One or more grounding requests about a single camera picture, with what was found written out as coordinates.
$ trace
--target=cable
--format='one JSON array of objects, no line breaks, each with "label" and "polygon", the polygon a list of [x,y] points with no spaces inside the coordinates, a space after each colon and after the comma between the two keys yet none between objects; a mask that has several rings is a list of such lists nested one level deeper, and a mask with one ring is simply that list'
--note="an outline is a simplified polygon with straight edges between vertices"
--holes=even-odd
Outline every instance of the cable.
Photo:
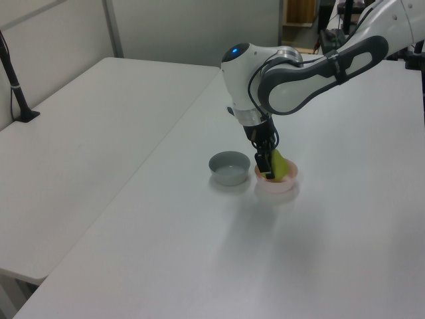
[{"label": "cable", "polygon": [[254,80],[254,78],[256,77],[256,75],[267,65],[270,63],[270,58],[272,58],[273,56],[277,55],[277,51],[276,53],[272,54],[271,56],[269,56],[266,59],[266,62],[264,62],[262,64],[262,66],[260,66],[259,68],[257,68],[257,70],[254,72],[254,74],[251,76],[250,82],[248,83],[248,95],[250,97],[251,102],[253,103],[253,105],[255,106],[255,108],[259,111],[259,113],[261,114],[261,120],[267,120],[268,119],[268,115],[266,113],[263,112],[263,110],[257,105],[257,103],[255,102],[254,98],[252,97],[251,94],[251,84],[252,81]]},{"label": "cable", "polygon": [[[9,57],[9,60],[10,60],[11,53],[9,51],[9,47],[7,46],[7,42],[6,42],[5,37],[3,36],[3,33],[1,32],[1,30],[0,30],[0,39],[1,39],[1,42],[3,42],[3,44],[6,48],[7,56]],[[13,89],[12,88],[11,88],[11,117],[12,117],[12,121],[15,121],[15,117],[13,116]]]},{"label": "cable", "polygon": [[6,42],[5,37],[3,36],[3,33],[1,32],[1,30],[0,30],[0,38],[1,38],[1,41],[3,42],[3,44],[4,44],[4,45],[5,45],[5,47],[6,47],[7,56],[8,56],[9,58],[11,58],[11,53],[10,53],[10,51],[9,51],[9,47],[7,46],[7,42]]},{"label": "cable", "polygon": [[357,23],[354,31],[352,33],[350,33],[350,35],[348,36],[347,40],[345,40],[345,43],[347,43],[348,41],[350,41],[350,39],[357,32],[357,30],[359,29],[359,27],[361,26],[361,24],[363,23],[363,21],[366,20],[367,16],[372,12],[372,10],[373,10],[373,7],[370,8],[369,11],[367,11],[366,14],[363,16],[363,18],[359,21],[359,23]]}]

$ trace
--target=white wall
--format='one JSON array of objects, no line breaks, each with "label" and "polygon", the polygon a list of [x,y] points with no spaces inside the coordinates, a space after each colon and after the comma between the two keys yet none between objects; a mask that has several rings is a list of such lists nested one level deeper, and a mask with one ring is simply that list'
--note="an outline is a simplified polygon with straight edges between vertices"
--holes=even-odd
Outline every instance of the white wall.
[{"label": "white wall", "polygon": [[219,66],[231,46],[277,46],[280,0],[109,0],[124,57]]},{"label": "white wall", "polygon": [[[30,108],[102,58],[114,55],[101,0],[66,0],[3,35]],[[0,130],[11,123],[9,93],[0,66]],[[15,114],[19,113],[16,100],[14,105]]]}]

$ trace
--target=white robotic arm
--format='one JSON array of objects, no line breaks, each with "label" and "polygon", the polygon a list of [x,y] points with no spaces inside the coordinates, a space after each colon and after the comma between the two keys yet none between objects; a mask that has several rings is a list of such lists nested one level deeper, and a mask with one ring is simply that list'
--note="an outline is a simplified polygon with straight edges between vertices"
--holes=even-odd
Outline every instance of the white robotic arm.
[{"label": "white robotic arm", "polygon": [[337,51],[303,62],[291,47],[240,44],[222,60],[234,116],[258,150],[261,172],[274,178],[271,151],[278,133],[271,114],[297,112],[315,96],[374,67],[388,55],[425,39],[425,0],[378,0]]}]

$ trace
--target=black pole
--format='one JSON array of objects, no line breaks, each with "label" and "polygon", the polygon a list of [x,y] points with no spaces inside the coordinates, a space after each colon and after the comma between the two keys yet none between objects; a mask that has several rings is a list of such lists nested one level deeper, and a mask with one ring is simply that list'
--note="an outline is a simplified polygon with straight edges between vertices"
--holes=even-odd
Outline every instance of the black pole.
[{"label": "black pole", "polygon": [[350,33],[351,13],[353,12],[354,0],[345,0],[343,31],[345,35]]},{"label": "black pole", "polygon": [[21,109],[21,115],[15,120],[19,122],[28,123],[33,118],[36,118],[38,115],[40,115],[40,112],[32,111],[28,107],[27,101],[25,100],[24,94],[21,89],[21,85],[19,84],[18,78],[16,77],[15,70],[13,70],[11,57],[6,48],[6,43],[4,41],[3,35],[1,34],[1,31],[0,31],[0,59],[1,59],[1,62],[3,63],[3,67],[5,68],[6,75],[11,84],[13,93],[15,93],[19,108]]}]

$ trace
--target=table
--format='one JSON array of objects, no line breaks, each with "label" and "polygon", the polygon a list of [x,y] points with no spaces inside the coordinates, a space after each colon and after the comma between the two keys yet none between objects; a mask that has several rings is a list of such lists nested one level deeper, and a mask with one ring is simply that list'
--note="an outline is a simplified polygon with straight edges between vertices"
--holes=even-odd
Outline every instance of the table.
[{"label": "table", "polygon": [[383,61],[276,116],[283,195],[211,181],[254,154],[229,102],[217,74],[16,319],[423,318],[420,73]]},{"label": "table", "polygon": [[217,72],[107,58],[0,132],[0,273],[40,284]]}]

